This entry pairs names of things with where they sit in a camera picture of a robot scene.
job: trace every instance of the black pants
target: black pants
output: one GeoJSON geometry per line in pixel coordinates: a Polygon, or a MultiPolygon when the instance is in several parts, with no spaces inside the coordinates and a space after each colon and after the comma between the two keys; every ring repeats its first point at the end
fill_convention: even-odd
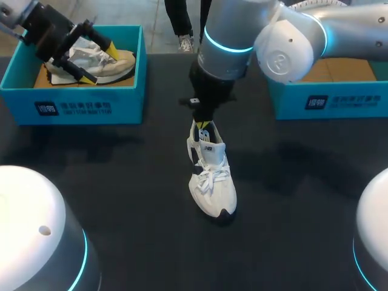
{"type": "MultiPolygon", "coordinates": [[[[186,0],[164,0],[167,14],[171,20],[172,28],[176,35],[193,35],[192,23],[187,13],[186,0]]],[[[201,0],[201,33],[200,41],[204,35],[207,15],[209,14],[212,0],[201,0]]]]}

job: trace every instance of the white sneaker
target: white sneaker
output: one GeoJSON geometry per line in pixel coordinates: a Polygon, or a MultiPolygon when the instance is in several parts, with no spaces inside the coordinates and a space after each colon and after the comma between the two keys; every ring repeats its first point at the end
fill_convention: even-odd
{"type": "Polygon", "coordinates": [[[228,219],[236,210],[236,189],[225,154],[226,146],[214,123],[209,126],[213,131],[211,134],[206,127],[198,130],[193,122],[187,139],[187,150],[193,163],[189,188],[204,213],[213,218],[228,219]]]}
{"type": "MultiPolygon", "coordinates": [[[[95,42],[79,38],[69,51],[69,61],[97,77],[97,84],[107,85],[131,78],[135,74],[136,58],[133,53],[127,50],[118,50],[118,53],[119,59],[116,61],[95,42]]],[[[45,64],[50,73],[51,84],[77,83],[73,76],[62,68],[55,67],[52,61],[51,59],[45,64]]]]}
{"type": "Polygon", "coordinates": [[[194,52],[194,37],[190,35],[179,36],[179,53],[193,53],[194,52]]]}

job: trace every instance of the black tabletop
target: black tabletop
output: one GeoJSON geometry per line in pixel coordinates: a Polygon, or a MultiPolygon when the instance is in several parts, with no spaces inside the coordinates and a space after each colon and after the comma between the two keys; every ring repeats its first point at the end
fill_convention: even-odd
{"type": "Polygon", "coordinates": [[[192,119],[178,99],[193,94],[193,59],[149,55],[139,126],[17,127],[1,103],[1,164],[58,187],[99,253],[101,291],[352,290],[355,209],[388,165],[388,122],[276,121],[254,65],[215,118],[238,195],[220,227],[188,188],[192,119]]]}

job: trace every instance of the shoe box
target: shoe box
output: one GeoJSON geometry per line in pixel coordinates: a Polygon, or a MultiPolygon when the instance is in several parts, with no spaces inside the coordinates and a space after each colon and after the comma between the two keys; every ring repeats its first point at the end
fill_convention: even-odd
{"type": "Polygon", "coordinates": [[[268,80],[277,119],[388,117],[388,63],[320,59],[293,84],[268,80]]]}
{"type": "Polygon", "coordinates": [[[133,78],[110,85],[52,86],[34,46],[19,43],[0,84],[0,95],[19,125],[140,124],[147,54],[142,27],[95,26],[118,50],[136,53],[133,78]]]}

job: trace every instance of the teal box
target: teal box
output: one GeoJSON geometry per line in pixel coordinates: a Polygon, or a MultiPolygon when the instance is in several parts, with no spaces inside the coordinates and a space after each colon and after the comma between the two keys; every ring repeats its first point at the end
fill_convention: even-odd
{"type": "Polygon", "coordinates": [[[0,93],[19,125],[140,124],[147,54],[141,26],[95,26],[119,50],[136,53],[133,87],[34,89],[41,68],[34,46],[16,48],[0,93]]]}
{"type": "Polygon", "coordinates": [[[268,80],[277,119],[388,117],[388,63],[370,66],[377,81],[301,82],[268,80]]]}

